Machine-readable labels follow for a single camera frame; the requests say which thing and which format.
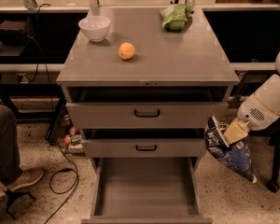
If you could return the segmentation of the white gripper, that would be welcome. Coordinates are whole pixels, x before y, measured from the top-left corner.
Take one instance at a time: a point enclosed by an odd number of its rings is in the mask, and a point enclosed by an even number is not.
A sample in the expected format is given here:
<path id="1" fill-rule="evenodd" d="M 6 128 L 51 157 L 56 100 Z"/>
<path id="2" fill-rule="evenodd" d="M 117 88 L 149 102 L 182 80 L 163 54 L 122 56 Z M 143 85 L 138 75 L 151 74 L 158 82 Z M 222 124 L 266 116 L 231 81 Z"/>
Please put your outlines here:
<path id="1" fill-rule="evenodd" d="M 237 119 L 231 122 L 223 136 L 228 144 L 233 144 L 247 137 L 249 131 L 264 130 L 279 118 L 253 93 L 241 103 Z"/>

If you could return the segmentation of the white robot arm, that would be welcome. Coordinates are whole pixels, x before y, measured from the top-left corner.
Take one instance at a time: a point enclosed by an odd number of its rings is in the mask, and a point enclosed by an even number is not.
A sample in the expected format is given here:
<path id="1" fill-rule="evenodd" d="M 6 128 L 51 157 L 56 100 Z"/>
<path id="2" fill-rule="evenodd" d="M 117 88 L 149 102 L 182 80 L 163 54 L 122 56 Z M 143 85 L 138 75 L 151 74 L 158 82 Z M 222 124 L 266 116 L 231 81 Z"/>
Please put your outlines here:
<path id="1" fill-rule="evenodd" d="M 223 134 L 228 145 L 244 139 L 250 131 L 268 128 L 280 118 L 280 51 L 275 68 L 277 74 L 271 75 L 239 106 L 237 117 Z"/>

